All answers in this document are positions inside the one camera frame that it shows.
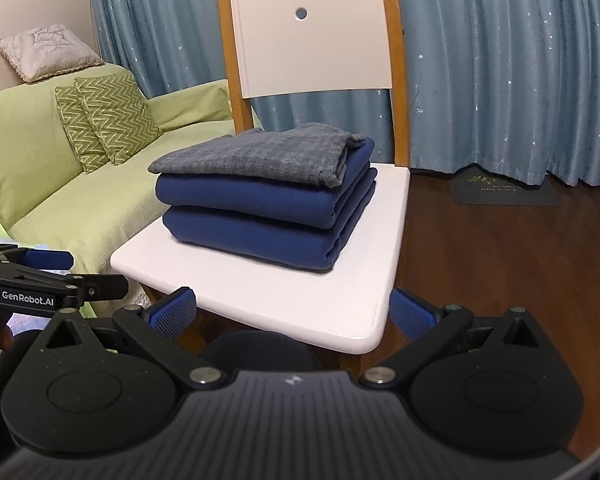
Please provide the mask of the grey plaid shorts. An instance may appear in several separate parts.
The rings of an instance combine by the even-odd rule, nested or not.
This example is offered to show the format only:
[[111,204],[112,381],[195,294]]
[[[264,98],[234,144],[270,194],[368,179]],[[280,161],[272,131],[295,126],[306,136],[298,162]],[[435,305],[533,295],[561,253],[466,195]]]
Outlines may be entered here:
[[368,136],[320,122],[285,131],[253,128],[181,148],[154,160],[152,174],[232,176],[336,188],[343,182],[347,159]]

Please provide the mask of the green covered sofa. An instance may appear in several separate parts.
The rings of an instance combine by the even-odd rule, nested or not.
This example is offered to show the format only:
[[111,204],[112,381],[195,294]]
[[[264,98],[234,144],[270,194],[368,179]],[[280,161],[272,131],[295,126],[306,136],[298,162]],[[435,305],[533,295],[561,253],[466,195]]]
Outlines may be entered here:
[[233,133],[230,94],[221,79],[148,100],[161,136],[119,166],[85,172],[55,100],[56,89],[73,79],[0,91],[0,223],[20,244],[70,252],[77,274],[108,274],[111,254],[166,211],[149,165]]

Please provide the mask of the green zigzag cushion left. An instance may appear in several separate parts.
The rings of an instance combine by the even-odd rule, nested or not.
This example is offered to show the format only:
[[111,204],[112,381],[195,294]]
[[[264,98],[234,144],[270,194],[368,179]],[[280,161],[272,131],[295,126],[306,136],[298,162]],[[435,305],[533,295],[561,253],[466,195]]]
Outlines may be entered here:
[[56,87],[54,93],[62,128],[83,171],[90,174],[105,166],[109,158],[83,108],[80,92],[70,86]]

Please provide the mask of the green zigzag cushion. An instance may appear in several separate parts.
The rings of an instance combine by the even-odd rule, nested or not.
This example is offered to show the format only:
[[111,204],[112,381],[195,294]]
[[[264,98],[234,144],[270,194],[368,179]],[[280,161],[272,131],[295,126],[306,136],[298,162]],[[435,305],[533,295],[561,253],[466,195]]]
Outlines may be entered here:
[[74,88],[110,162],[120,166],[162,136],[147,100],[128,70],[76,77]]
[[83,171],[90,174],[105,166],[109,158],[83,108],[80,92],[70,86],[56,87],[54,93],[62,128]]

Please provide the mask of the dark floor mat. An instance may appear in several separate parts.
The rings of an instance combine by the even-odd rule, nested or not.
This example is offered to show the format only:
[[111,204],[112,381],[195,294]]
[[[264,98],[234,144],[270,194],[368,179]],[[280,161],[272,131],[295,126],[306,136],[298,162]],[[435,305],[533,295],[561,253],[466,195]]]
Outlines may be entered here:
[[471,165],[448,181],[453,200],[472,206],[557,207],[560,197],[549,180],[526,185]]

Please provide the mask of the folded navy blue garment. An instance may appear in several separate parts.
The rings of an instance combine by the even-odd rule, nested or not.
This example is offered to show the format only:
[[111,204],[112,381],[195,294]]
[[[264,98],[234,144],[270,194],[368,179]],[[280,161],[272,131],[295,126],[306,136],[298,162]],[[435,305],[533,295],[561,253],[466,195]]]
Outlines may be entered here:
[[351,148],[336,188],[219,174],[162,174],[162,223],[181,243],[301,270],[326,272],[372,199],[375,148]]

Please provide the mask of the green zigzag cushion right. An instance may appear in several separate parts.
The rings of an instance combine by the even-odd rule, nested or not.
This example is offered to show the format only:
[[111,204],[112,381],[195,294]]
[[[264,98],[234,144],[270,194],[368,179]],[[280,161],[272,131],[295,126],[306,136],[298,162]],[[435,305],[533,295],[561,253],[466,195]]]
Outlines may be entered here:
[[110,162],[120,166],[162,136],[147,100],[128,70],[76,77],[74,88]]

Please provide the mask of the beige embroidered cushion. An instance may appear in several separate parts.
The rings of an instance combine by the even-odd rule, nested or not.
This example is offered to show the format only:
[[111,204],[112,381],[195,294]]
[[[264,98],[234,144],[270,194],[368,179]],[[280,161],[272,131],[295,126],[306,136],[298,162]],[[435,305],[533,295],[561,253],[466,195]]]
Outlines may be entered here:
[[25,84],[104,65],[104,60],[64,24],[0,39],[0,55]]

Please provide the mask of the blue star curtain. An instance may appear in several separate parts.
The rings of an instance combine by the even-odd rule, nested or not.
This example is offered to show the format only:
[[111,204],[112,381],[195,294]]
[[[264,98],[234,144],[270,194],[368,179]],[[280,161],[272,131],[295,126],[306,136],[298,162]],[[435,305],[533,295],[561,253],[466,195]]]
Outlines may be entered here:
[[[216,0],[91,0],[148,96],[225,75]],[[411,164],[600,185],[600,0],[400,0]]]

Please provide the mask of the white wooden chair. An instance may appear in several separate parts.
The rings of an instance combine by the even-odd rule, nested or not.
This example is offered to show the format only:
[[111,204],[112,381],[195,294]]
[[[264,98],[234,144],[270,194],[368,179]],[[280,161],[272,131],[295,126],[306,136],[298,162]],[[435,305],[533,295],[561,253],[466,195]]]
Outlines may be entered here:
[[[399,0],[218,0],[235,131],[159,158],[168,209],[111,256],[156,292],[343,354],[374,350],[388,316],[410,184]],[[323,124],[253,125],[262,96],[388,90],[393,154]]]

